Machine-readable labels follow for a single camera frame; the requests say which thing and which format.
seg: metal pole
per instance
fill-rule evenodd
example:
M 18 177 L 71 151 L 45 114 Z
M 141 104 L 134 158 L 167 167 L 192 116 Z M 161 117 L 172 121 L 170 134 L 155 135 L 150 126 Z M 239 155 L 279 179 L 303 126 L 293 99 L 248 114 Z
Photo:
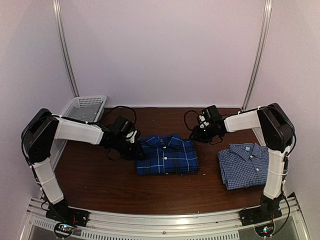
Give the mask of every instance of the metal pole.
M 69 83 L 71 86 L 72 94 L 73 94 L 73 97 L 79 97 L 79 91 L 76 84 L 75 75 L 72 70 L 70 56 L 67 48 L 64 25 L 63 25 L 61 9 L 60 9 L 60 0 L 53 0 L 53 10 L 54 10 L 54 16 L 56 20 L 59 40 L 60 40 L 62 57 L 63 57 L 66 73 L 69 79 Z
M 263 13 L 263 18 L 262 18 L 262 26 L 261 26 L 258 48 L 256 51 L 256 56 L 255 56 L 254 65 L 253 65 L 253 69 L 252 69 L 252 73 L 251 73 L 250 83 L 249 83 L 248 89 L 246 91 L 246 95 L 245 95 L 244 102 L 242 105 L 242 110 L 246 110 L 248 108 L 249 101 L 250 101 L 252 92 L 254 90 L 256 79 L 257 79 L 257 76 L 259 73 L 259 68 L 260 68 L 260 65 L 262 62 L 263 51 L 265 49 L 266 40 L 268 37 L 268 31 L 269 31 L 269 26 L 270 26 L 270 21 L 271 21 L 271 13 L 272 13 L 272 0 L 265 0 L 264 13 Z

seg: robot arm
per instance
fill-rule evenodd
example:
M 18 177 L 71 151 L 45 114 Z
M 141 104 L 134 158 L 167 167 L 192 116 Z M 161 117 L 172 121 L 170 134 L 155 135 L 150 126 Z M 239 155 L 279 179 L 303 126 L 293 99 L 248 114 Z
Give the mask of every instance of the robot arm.
M 261 207 L 258 213 L 255 213 L 260 215 L 258 219 L 262 221 L 278 214 L 283 182 L 288 173 L 288 156 L 292 151 L 291 145 L 295 136 L 295 128 L 281 107 L 273 103 L 266 107 L 239 112 L 225 119 L 215 105 L 207 107 L 202 110 L 202 115 L 198 116 L 198 125 L 193 128 L 190 138 L 194 141 L 209 143 L 215 136 L 222 139 L 227 133 L 253 128 L 262 129 L 269 151 L 267 181 L 261 195 Z
M 143 148 L 137 141 L 139 136 L 134 124 L 122 116 L 113 124 L 102 126 L 53 115 L 48 109 L 41 109 L 23 130 L 21 140 L 25 158 L 49 202 L 46 216 L 67 223 L 74 217 L 70 223 L 75 221 L 76 225 L 85 226 L 88 215 L 86 211 L 68 207 L 51 166 L 50 150 L 54 140 L 90 143 L 115 149 L 124 159 L 144 159 Z

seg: metal platform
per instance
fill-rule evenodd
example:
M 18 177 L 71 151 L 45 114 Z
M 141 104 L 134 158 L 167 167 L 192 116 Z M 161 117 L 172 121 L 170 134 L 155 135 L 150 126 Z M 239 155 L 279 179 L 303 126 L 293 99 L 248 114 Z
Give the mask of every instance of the metal platform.
M 282 231 L 288 239 L 309 240 L 309 234 L 295 197 L 288 199 L 291 214 L 290 224 Z M 43 200 L 32 198 L 20 230 L 21 240 L 45 239 L 55 240 L 53 228 L 56 222 L 45 217 L 46 211 L 41 209 Z M 287 217 L 288 207 L 284 201 L 280 203 L 283 222 Z M 242 233 L 254 229 L 253 225 L 242 226 L 238 212 L 241 209 L 184 215 L 131 215 L 101 211 L 90 211 L 87 227 L 78 227 L 71 239 L 83 240 L 242 240 L 256 239 L 241 237 Z

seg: blue plaid shirt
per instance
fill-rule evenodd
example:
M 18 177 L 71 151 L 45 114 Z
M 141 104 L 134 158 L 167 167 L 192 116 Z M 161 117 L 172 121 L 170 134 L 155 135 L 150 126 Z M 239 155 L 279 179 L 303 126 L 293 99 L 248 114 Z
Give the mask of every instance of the blue plaid shirt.
M 138 175 L 183 174 L 199 170 L 194 143 L 188 139 L 181 139 L 178 134 L 150 135 L 147 139 L 141 139 L 140 143 L 146 159 L 135 161 Z
M 267 182 L 269 152 L 258 144 L 230 144 L 217 153 L 223 183 L 228 190 L 264 185 Z

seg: wooden table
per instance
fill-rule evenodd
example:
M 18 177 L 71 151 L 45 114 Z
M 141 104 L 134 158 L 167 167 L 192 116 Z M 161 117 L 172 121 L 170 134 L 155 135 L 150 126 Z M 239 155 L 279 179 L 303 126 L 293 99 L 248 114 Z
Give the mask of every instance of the wooden table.
M 136 128 L 141 138 L 152 135 L 179 134 L 188 138 L 183 116 L 199 108 L 135 108 Z M 233 114 L 237 108 L 220 108 L 221 114 Z M 133 120 L 124 108 L 102 118 L 104 125 L 118 115 Z M 190 113 L 188 124 L 196 124 Z M 137 175 L 133 161 L 106 158 L 100 146 L 69 141 L 55 170 L 57 180 L 70 206 L 124 214 L 208 213 L 259 205 L 264 186 L 227 191 L 223 185 L 217 152 L 229 144 L 257 143 L 252 130 L 227 134 L 217 145 L 195 143 L 199 172 L 194 174 Z M 116 152 L 110 153 L 113 158 Z

